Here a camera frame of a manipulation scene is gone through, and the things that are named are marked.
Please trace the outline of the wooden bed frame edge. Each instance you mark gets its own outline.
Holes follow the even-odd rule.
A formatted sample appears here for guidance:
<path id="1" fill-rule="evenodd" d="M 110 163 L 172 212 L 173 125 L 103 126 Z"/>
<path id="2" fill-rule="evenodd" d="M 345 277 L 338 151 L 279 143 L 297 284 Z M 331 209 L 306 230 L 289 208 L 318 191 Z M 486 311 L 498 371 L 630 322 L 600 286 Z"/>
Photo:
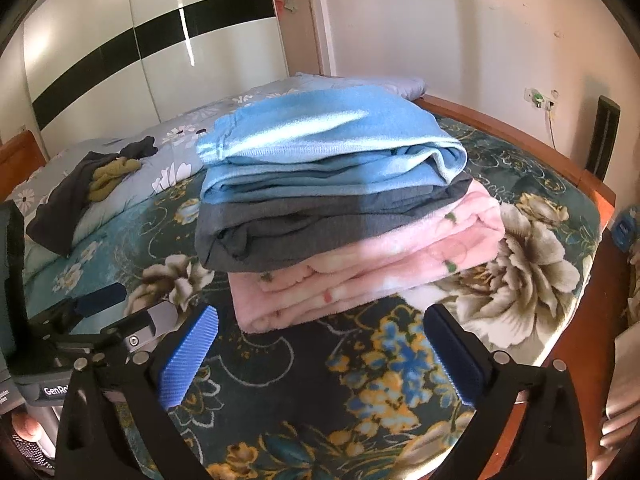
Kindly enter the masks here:
<path id="1" fill-rule="evenodd" d="M 503 203 L 506 244 L 497 261 L 402 298 L 420 310 L 443 302 L 490 348 L 525 362 L 567 362 L 587 456 L 595 460 L 629 281 L 607 228 L 615 195 L 548 144 L 498 119 L 434 96 L 418 103 L 461 139 L 474 178 Z"/>

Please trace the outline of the light blue floral quilt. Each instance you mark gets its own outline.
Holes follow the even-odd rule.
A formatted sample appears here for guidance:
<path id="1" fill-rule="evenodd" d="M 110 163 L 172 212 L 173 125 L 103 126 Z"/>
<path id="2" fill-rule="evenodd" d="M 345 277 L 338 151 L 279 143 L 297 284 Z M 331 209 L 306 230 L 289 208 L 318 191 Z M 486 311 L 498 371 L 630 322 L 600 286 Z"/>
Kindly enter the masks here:
<path id="1" fill-rule="evenodd" d="M 426 83 L 418 77 L 340 78 L 299 73 L 290 78 L 255 87 L 238 96 L 211 102 L 130 138 L 96 138 L 79 142 L 57 154 L 46 166 L 20 182 L 9 195 L 9 199 L 17 204 L 25 221 L 31 222 L 35 219 L 37 207 L 47 203 L 53 190 L 72 173 L 78 162 L 88 153 L 117 153 L 130 143 L 138 142 L 147 136 L 153 138 L 158 152 L 143 159 L 139 171 L 117 185 L 106 200 L 90 206 L 84 213 L 74 233 L 72 245 L 77 246 L 111 218 L 197 174 L 203 164 L 196 154 L 195 145 L 206 128 L 212 126 L 218 118 L 234 112 L 239 107 L 278 96 L 370 84 L 380 86 L 410 101 L 419 99 L 426 92 Z"/>

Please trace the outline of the orange wooden headboard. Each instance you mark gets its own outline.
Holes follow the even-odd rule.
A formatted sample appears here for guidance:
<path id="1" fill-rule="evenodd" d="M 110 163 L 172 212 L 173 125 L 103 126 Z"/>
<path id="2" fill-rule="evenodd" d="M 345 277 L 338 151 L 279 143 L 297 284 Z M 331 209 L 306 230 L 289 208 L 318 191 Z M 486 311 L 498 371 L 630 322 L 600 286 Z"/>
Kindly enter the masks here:
<path id="1" fill-rule="evenodd" d="M 34 134 L 26 130 L 1 145 L 0 200 L 6 200 L 14 188 L 46 164 Z"/>

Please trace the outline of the black tall stand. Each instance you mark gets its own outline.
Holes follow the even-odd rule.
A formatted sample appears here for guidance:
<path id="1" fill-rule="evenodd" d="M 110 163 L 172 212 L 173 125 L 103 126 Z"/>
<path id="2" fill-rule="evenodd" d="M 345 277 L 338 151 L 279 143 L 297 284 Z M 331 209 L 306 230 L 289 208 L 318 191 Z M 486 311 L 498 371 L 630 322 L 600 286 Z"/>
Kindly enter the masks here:
<path id="1" fill-rule="evenodd" d="M 586 170 L 603 181 L 610 166 L 620 124 L 620 106 L 606 96 L 599 96 Z"/>

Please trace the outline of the white black striped wardrobe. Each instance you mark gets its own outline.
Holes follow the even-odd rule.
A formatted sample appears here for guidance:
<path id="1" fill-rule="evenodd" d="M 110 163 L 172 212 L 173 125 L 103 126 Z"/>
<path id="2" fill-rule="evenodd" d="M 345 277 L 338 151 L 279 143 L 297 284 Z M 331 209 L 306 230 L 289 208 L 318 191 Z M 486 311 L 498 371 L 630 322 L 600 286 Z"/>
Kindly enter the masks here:
<path id="1" fill-rule="evenodd" d="M 288 73 L 273 0 L 41 0 L 23 46 L 50 155 L 131 136 Z"/>

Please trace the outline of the blue small container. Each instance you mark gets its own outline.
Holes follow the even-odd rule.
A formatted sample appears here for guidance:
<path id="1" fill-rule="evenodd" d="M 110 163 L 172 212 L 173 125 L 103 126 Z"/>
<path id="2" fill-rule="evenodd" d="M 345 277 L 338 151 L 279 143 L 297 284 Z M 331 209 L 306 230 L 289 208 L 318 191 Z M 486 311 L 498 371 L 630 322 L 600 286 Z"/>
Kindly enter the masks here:
<path id="1" fill-rule="evenodd" d="M 612 239 L 621 252 L 629 252 L 639 233 L 639 206 L 629 206 L 616 218 Z"/>

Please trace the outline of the grey folded garment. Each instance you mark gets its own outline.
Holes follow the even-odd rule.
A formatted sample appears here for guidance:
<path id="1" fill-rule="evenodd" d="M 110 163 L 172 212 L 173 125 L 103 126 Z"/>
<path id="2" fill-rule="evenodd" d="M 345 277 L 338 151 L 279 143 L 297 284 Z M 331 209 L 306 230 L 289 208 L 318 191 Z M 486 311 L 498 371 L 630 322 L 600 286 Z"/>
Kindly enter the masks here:
<path id="1" fill-rule="evenodd" d="M 194 248 L 208 270 L 278 270 L 418 221 L 461 200 L 471 181 L 462 172 L 447 186 L 253 203 L 201 202 Z"/>

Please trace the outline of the teal floral bed blanket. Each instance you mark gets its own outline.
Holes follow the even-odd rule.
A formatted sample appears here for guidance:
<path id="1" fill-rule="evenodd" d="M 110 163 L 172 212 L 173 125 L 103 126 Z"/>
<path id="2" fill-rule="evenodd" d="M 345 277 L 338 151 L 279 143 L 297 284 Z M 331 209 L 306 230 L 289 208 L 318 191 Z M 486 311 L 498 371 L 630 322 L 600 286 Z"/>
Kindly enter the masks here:
<path id="1" fill-rule="evenodd" d="M 424 336 L 422 311 L 381 298 L 266 334 L 242 332 L 226 276 L 196 268 L 202 174 L 122 212 L 25 290 L 37 314 L 123 284 L 137 301 L 183 289 L 220 332 L 169 415 L 215 479 L 390 479 L 427 469 L 472 417 Z"/>

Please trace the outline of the light blue garment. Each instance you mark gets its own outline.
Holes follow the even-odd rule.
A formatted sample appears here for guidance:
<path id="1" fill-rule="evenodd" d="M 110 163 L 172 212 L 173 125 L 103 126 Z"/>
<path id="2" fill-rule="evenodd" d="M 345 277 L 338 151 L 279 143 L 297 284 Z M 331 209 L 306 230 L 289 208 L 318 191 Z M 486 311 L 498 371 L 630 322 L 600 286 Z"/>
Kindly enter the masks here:
<path id="1" fill-rule="evenodd" d="M 196 151 L 211 205 L 446 188 L 468 162 L 431 113 L 378 86 L 247 105 L 217 119 Z"/>

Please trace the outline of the olive yellow garment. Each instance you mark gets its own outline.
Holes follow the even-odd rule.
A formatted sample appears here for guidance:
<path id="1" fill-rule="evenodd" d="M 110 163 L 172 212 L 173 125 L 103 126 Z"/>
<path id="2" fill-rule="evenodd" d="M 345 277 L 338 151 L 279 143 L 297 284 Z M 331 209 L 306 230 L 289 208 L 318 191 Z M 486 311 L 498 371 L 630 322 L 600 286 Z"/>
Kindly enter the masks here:
<path id="1" fill-rule="evenodd" d="M 87 200 L 91 203 L 103 202 L 130 174 L 142 167 L 137 159 L 117 157 L 105 166 L 94 170 L 88 187 Z"/>

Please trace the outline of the dark navy garment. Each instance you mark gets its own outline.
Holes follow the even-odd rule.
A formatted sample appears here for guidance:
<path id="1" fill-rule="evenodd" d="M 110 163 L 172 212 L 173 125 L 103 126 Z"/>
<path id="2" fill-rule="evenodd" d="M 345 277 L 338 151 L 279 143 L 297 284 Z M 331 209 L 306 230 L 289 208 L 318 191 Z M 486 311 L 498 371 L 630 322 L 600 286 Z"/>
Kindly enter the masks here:
<path id="1" fill-rule="evenodd" d="M 74 170 L 39 205 L 35 218 L 26 226 L 26 234 L 37 244 L 59 256 L 68 256 L 78 223 L 93 203 L 87 200 L 88 187 L 94 170 L 117 157 L 142 159 L 158 152 L 152 136 L 129 143 L 118 153 L 89 152 Z"/>

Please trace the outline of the pink fleece folded garment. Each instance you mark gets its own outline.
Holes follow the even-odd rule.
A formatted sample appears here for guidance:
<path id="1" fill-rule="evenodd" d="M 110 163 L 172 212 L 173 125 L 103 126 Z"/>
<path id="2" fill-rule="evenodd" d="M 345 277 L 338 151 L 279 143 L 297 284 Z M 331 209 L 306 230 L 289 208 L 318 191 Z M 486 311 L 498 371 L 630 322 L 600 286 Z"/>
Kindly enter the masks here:
<path id="1" fill-rule="evenodd" d="M 504 235 L 498 200 L 473 180 L 461 200 L 421 220 L 262 273 L 230 273 L 239 328 L 282 330 L 437 282 L 486 263 Z"/>

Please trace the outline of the wall power socket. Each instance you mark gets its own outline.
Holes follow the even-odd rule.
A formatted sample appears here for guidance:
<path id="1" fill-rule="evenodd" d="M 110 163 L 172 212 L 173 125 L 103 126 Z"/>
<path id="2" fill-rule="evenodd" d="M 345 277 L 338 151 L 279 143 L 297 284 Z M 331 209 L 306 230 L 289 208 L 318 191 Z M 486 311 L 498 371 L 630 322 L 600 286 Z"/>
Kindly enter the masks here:
<path id="1" fill-rule="evenodd" d="M 547 112 L 555 110 L 559 96 L 560 94 L 556 90 L 552 90 L 548 96 L 535 88 L 526 88 L 524 90 L 524 99 L 526 102 L 529 102 L 533 107 L 538 108 L 538 110 L 546 110 Z"/>

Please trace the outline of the wooden door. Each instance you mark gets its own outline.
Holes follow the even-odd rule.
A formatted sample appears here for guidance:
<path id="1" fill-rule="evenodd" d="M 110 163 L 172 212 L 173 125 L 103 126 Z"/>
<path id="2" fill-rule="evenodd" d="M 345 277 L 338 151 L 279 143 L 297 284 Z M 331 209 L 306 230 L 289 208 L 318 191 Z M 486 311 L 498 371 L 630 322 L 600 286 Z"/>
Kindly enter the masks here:
<path id="1" fill-rule="evenodd" d="M 288 72 L 320 75 L 321 54 L 311 0 L 274 0 Z"/>

